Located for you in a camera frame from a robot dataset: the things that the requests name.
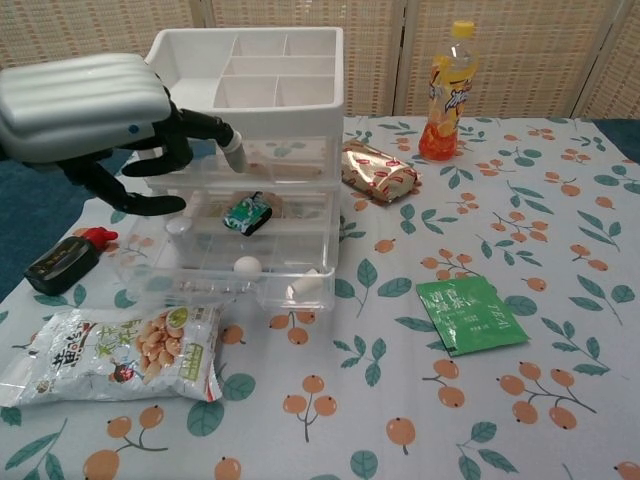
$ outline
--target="red cap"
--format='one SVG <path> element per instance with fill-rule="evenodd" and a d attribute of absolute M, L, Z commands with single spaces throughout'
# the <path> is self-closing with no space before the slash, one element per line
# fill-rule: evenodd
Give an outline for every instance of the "red cap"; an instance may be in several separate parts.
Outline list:
<path fill-rule="evenodd" d="M 107 230 L 104 227 L 94 227 L 84 232 L 81 236 L 93 243 L 93 246 L 101 252 L 105 249 L 109 240 L 118 238 L 118 233 Z"/>

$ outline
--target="robotic hand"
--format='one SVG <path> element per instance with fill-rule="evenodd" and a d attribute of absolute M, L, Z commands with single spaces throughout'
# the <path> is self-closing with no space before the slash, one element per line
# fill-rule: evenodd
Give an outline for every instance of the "robotic hand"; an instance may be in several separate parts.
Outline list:
<path fill-rule="evenodd" d="M 0 71 L 0 160 L 61 168 L 116 210 L 163 215 L 185 208 L 176 196 L 129 193 L 97 162 L 114 148 L 162 147 L 159 158 L 124 175 L 162 175 L 193 158 L 188 138 L 213 139 L 231 168 L 245 165 L 242 137 L 218 117 L 179 110 L 155 72 L 135 54 L 100 54 Z"/>

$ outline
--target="orange soda bottle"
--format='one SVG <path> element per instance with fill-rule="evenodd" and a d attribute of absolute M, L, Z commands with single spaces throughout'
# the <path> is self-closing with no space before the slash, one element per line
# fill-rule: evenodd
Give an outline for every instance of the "orange soda bottle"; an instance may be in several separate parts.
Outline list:
<path fill-rule="evenodd" d="M 430 160 L 449 160 L 456 153 L 458 122 L 477 68 L 477 61 L 467 46 L 474 31 L 473 22 L 453 22 L 447 49 L 433 58 L 429 119 L 419 143 L 420 155 Z"/>

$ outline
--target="floral tablecloth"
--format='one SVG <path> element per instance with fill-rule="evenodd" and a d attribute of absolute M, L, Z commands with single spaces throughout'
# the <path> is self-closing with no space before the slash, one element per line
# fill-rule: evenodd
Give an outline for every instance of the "floral tablecloth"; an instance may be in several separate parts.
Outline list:
<path fill-rule="evenodd" d="M 422 185 L 386 208 L 343 186 L 331 314 L 230 308 L 212 404 L 3 408 L 0 478 L 84 478 L 92 458 L 92 478 L 639 479 L 640 167 L 582 120 L 464 119 L 450 163 L 416 156 L 423 126 L 346 119 Z M 71 231 L 132 222 L 91 200 Z M 57 311 L 131 307 L 110 261 L 59 297 L 20 284 L 2 365 Z M 468 275 L 528 343 L 448 357 L 415 285 Z"/>

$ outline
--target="blue carpet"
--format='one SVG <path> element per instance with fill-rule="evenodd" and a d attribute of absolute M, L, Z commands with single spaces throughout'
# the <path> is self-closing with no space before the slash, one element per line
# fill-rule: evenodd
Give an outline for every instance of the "blue carpet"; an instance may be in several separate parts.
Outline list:
<path fill-rule="evenodd" d="M 594 122 L 628 158 L 640 164 L 640 120 Z M 199 142 L 196 157 L 212 153 Z M 101 162 L 117 172 L 129 152 L 119 151 Z M 15 162 L 0 162 L 0 299 L 22 280 L 22 272 L 51 248 L 75 223 L 91 196 L 74 187 L 62 172 L 42 174 Z"/>

